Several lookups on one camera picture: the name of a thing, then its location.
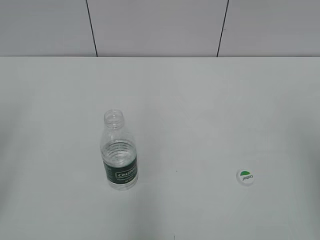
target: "white bottle cap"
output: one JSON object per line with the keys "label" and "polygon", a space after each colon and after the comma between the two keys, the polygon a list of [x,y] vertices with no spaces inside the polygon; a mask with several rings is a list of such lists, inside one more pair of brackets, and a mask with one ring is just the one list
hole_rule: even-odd
{"label": "white bottle cap", "polygon": [[246,187],[251,186],[255,181],[253,173],[248,169],[240,169],[236,173],[236,179],[241,185]]}

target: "green bottle label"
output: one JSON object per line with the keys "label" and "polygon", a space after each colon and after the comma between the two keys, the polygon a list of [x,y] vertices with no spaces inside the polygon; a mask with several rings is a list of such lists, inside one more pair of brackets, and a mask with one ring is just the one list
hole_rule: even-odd
{"label": "green bottle label", "polygon": [[103,162],[106,177],[108,180],[115,184],[127,184],[131,182],[137,175],[137,156],[127,166],[124,167],[113,167]]}

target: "green logo on cap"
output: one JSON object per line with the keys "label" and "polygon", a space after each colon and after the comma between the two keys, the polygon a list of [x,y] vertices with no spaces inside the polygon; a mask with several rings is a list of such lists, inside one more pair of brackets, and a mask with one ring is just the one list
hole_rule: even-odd
{"label": "green logo on cap", "polygon": [[250,174],[250,172],[248,172],[248,171],[242,171],[242,172],[240,173],[240,176],[249,175],[249,174]]}

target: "water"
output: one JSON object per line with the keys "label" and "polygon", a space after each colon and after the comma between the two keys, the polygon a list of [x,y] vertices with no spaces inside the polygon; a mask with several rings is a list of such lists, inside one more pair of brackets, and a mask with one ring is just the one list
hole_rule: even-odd
{"label": "water", "polygon": [[[113,168],[123,168],[130,165],[136,158],[136,147],[135,145],[126,139],[117,139],[108,142],[101,149],[102,159],[105,164]],[[127,190],[135,185],[138,180],[138,173],[128,183],[116,184],[108,181],[110,186],[117,190]]]}

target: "black vertical line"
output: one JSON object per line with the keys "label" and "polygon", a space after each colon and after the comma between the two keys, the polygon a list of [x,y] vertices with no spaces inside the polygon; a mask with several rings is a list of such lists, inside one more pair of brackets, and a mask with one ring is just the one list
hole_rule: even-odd
{"label": "black vertical line", "polygon": [[92,33],[92,38],[93,38],[95,56],[98,57],[97,45],[96,45],[96,40],[95,40],[94,29],[93,29],[93,27],[92,27],[92,22],[91,22],[91,16],[90,16],[90,11],[89,11],[88,0],[85,0],[85,3],[86,3],[86,9],[87,9],[87,11],[88,11],[88,16],[89,16],[89,21],[90,21],[90,27],[91,27],[91,33]]}
{"label": "black vertical line", "polygon": [[227,0],[227,2],[226,2],[224,19],[223,19],[223,24],[222,24],[222,29],[221,29],[221,35],[220,35],[220,40],[219,40],[218,51],[216,52],[216,57],[219,56],[220,45],[221,45],[222,35],[223,35],[223,32],[224,32],[224,28],[225,28],[225,23],[226,23],[226,17],[227,17],[228,7],[229,7],[229,0]]}

